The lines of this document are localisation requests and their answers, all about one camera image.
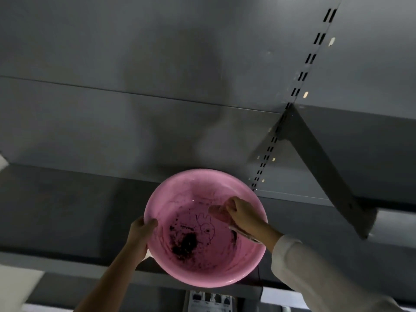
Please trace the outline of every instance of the cloth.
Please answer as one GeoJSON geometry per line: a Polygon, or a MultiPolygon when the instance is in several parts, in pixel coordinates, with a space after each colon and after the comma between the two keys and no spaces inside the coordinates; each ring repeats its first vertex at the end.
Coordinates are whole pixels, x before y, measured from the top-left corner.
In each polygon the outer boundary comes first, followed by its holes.
{"type": "Polygon", "coordinates": [[[273,249],[272,272],[301,293],[312,312],[403,311],[392,298],[361,288],[289,236],[281,237],[273,249]]]}

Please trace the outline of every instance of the hand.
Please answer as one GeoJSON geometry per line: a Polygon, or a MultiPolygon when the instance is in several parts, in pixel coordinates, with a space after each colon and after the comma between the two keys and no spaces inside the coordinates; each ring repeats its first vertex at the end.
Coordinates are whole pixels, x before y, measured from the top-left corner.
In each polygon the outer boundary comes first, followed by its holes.
{"type": "Polygon", "coordinates": [[[265,224],[253,206],[243,199],[231,197],[224,205],[236,225],[253,236],[256,236],[258,227],[265,224]]]}
{"type": "Polygon", "coordinates": [[[152,219],[144,224],[143,216],[130,225],[125,248],[134,252],[137,257],[137,263],[141,262],[146,255],[147,241],[157,226],[158,222],[156,219],[152,219]]]}

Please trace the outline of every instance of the pink bowl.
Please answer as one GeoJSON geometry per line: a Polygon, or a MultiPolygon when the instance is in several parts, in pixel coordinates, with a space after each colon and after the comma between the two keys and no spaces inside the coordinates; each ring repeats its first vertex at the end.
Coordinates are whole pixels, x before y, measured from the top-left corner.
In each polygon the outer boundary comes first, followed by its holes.
{"type": "Polygon", "coordinates": [[[220,171],[184,171],[153,192],[144,221],[156,218],[159,226],[148,247],[167,273],[196,287],[215,288],[239,281],[257,266],[266,247],[233,234],[225,223],[208,214],[210,205],[221,205],[231,196],[249,201],[267,221],[253,191],[220,171]]]}

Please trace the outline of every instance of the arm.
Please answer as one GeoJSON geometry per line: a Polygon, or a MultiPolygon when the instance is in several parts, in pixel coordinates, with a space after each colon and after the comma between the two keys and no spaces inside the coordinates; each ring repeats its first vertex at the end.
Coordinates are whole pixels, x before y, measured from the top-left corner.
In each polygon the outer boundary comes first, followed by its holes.
{"type": "Polygon", "coordinates": [[[313,312],[402,311],[393,299],[364,290],[312,249],[274,230],[248,202],[232,200],[234,204],[226,203],[226,208],[233,220],[267,247],[273,274],[302,293],[313,312]]]}
{"type": "Polygon", "coordinates": [[[99,280],[92,292],[74,312],[117,312],[137,265],[147,251],[147,241],[158,225],[153,219],[146,225],[143,217],[130,226],[126,245],[99,280]]]}

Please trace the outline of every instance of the white sleeve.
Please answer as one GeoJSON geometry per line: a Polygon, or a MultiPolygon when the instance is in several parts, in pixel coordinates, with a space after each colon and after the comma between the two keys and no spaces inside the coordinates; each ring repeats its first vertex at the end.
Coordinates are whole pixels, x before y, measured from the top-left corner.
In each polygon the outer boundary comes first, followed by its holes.
{"type": "Polygon", "coordinates": [[[281,237],[273,249],[272,272],[301,293],[312,312],[402,311],[392,298],[361,288],[289,236],[281,237]]]}

